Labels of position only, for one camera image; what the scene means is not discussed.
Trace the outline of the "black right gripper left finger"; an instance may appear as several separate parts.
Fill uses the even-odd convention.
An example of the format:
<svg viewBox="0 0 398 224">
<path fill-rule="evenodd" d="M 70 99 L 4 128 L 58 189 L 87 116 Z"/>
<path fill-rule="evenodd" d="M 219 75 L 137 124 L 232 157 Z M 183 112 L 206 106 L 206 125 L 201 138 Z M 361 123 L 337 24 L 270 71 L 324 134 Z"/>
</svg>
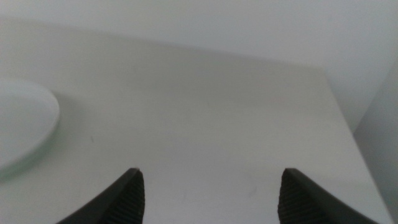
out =
<svg viewBox="0 0 398 224">
<path fill-rule="evenodd" d="M 145 211 L 144 177 L 139 169 L 128 169 L 95 198 L 61 224 L 142 224 Z"/>
</svg>

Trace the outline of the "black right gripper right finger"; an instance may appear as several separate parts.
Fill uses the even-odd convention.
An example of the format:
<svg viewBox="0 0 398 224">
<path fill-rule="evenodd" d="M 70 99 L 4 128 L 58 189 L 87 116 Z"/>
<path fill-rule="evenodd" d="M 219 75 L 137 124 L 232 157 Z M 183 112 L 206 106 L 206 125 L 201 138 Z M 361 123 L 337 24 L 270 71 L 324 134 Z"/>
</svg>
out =
<svg viewBox="0 0 398 224">
<path fill-rule="evenodd" d="M 283 224 L 375 224 L 295 168 L 281 177 L 277 206 Z"/>
</svg>

